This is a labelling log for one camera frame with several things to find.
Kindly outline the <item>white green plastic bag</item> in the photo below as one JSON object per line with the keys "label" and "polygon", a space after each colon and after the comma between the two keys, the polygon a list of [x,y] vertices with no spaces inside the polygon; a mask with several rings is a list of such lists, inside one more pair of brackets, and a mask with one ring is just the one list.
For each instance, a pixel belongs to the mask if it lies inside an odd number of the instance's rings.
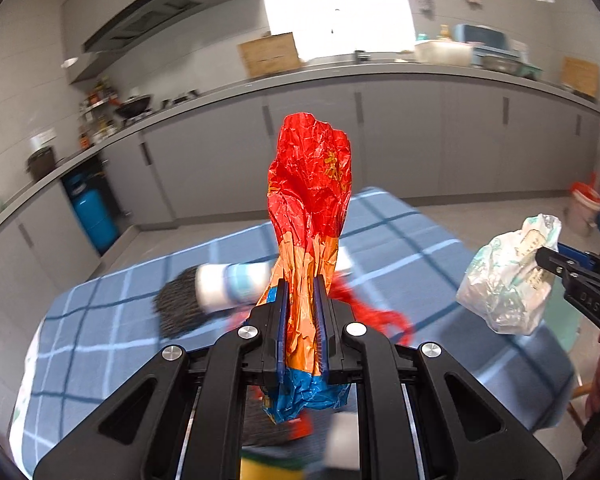
{"label": "white green plastic bag", "polygon": [[554,275],[535,256],[541,248],[555,250],[561,230],[559,218],[538,214],[524,220],[519,230],[493,237],[469,263],[456,301],[494,333],[532,334],[554,284]]}

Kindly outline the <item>red plastic bag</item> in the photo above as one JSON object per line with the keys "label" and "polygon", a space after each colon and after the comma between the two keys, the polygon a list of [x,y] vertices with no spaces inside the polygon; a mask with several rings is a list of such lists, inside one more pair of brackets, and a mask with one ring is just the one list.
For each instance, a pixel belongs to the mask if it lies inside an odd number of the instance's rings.
{"label": "red plastic bag", "polygon": [[393,310],[381,310],[369,306],[355,295],[353,288],[340,275],[332,279],[329,297],[348,304],[356,322],[370,326],[385,336],[396,333],[398,344],[401,346],[411,344],[414,328],[405,315]]}

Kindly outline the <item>white blue paper cup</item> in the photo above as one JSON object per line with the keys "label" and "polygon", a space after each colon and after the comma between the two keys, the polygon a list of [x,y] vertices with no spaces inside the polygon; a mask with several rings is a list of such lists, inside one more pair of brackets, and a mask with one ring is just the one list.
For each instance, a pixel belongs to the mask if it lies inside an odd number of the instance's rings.
{"label": "white blue paper cup", "polygon": [[195,292],[204,313],[258,302],[270,282],[272,263],[205,263],[196,269]]}

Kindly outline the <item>red orange snack wrapper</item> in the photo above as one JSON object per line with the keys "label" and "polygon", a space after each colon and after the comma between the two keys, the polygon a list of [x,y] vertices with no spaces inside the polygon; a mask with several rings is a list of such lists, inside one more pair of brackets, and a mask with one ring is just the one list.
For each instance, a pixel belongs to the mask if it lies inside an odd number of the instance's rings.
{"label": "red orange snack wrapper", "polygon": [[263,390],[264,409],[276,424],[306,408],[336,408],[348,391],[328,381],[320,293],[334,278],[351,185],[347,135],[310,113],[286,116],[268,168],[268,215],[278,257],[260,298],[271,299],[280,283],[288,287],[282,376]]}

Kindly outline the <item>red lined trash bucket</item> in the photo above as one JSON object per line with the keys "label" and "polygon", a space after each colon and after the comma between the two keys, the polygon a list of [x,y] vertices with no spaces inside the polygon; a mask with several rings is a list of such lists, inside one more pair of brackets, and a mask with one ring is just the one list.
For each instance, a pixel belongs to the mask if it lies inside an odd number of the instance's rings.
{"label": "red lined trash bucket", "polygon": [[566,208],[566,225],[580,236],[586,237],[596,229],[600,213],[600,194],[591,185],[574,182]]}

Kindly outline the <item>grey kitchen cabinets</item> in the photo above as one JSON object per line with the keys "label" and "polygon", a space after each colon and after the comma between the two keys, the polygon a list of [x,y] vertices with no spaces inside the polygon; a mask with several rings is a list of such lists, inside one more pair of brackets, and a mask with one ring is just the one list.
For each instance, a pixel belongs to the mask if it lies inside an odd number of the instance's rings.
{"label": "grey kitchen cabinets", "polygon": [[186,110],[105,148],[106,178],[142,228],[267,212],[276,278],[332,278],[359,188],[400,198],[556,192],[587,178],[600,114],[463,76],[303,81]]}

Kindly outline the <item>wooden cutting board right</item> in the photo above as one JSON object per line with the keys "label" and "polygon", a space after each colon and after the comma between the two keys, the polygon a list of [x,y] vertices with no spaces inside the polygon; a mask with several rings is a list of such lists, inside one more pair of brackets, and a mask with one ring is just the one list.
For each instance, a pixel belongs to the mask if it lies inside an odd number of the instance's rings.
{"label": "wooden cutting board right", "polygon": [[596,98],[600,88],[600,66],[596,63],[565,56],[560,82],[590,98]]}

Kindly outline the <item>wooden cutting board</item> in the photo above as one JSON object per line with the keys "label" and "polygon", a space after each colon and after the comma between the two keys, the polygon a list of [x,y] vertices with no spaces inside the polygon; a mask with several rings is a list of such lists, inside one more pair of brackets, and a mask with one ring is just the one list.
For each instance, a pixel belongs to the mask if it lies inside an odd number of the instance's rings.
{"label": "wooden cutting board", "polygon": [[596,98],[600,88],[600,66],[596,63],[565,56],[560,82],[590,98]]}
{"label": "wooden cutting board", "polygon": [[250,79],[293,72],[302,67],[291,32],[244,42],[238,46],[238,52]]}

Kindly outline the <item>teal dish rack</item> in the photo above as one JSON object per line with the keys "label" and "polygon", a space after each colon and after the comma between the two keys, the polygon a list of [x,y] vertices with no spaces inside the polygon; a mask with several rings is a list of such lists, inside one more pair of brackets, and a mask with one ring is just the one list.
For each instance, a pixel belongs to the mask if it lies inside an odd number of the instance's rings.
{"label": "teal dish rack", "polygon": [[526,62],[522,54],[509,45],[504,32],[481,25],[457,24],[453,38],[471,46],[472,66],[534,81],[542,77],[539,67]]}

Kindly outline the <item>blue gas cylinder under counter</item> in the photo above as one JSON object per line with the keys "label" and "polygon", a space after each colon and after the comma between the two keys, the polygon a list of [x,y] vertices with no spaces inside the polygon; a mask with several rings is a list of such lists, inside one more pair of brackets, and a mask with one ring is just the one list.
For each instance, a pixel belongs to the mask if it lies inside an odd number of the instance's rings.
{"label": "blue gas cylinder under counter", "polygon": [[104,254],[119,237],[119,230],[99,190],[83,174],[71,177],[67,186],[76,218],[95,249]]}

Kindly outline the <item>white plastic container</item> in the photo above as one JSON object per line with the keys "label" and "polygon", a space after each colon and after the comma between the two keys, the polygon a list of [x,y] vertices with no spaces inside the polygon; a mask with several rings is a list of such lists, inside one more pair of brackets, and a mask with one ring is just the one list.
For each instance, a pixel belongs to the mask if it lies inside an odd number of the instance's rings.
{"label": "white plastic container", "polygon": [[419,41],[414,47],[415,60],[422,64],[469,67],[472,47],[453,40]]}

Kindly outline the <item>dark pot on counter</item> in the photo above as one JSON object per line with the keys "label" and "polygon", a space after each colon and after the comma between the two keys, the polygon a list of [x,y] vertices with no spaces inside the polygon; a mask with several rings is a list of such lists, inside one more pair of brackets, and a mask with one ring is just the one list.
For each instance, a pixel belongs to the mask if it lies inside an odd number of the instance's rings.
{"label": "dark pot on counter", "polygon": [[56,156],[53,145],[43,146],[27,159],[27,173],[33,182],[38,182],[56,169]]}

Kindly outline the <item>black wok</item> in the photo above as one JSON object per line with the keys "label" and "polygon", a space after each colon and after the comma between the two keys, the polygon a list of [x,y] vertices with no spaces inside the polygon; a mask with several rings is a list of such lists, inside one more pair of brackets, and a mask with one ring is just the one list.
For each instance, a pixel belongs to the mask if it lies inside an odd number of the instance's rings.
{"label": "black wok", "polygon": [[129,120],[140,116],[149,110],[152,100],[151,94],[143,94],[142,96],[133,96],[122,102],[114,112],[124,120]]}

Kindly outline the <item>wooden cutting board left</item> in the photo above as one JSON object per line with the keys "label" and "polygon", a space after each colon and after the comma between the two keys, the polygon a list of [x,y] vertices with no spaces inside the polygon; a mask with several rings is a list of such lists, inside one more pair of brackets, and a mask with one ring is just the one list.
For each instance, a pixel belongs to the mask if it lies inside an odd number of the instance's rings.
{"label": "wooden cutting board left", "polygon": [[291,32],[244,42],[238,46],[238,52],[250,79],[293,72],[302,67]]}

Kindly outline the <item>range hood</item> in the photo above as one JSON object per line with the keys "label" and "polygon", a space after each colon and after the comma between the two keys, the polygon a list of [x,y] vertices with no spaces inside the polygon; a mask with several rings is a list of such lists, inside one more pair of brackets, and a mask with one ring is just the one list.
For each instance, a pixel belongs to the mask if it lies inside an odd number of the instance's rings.
{"label": "range hood", "polygon": [[82,44],[66,69],[69,84],[95,78],[142,42],[168,27],[232,0],[134,0]]}

